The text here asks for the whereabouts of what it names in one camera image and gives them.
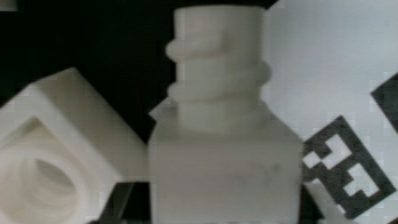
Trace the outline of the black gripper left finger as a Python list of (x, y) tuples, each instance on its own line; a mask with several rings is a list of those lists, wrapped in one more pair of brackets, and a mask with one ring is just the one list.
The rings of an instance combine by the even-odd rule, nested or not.
[(118, 183), (100, 224), (152, 224), (150, 183)]

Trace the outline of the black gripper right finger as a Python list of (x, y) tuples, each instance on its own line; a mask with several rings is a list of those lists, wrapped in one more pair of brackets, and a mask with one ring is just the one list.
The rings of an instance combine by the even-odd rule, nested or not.
[(313, 199), (308, 185), (301, 186), (301, 224), (319, 224), (324, 214)]

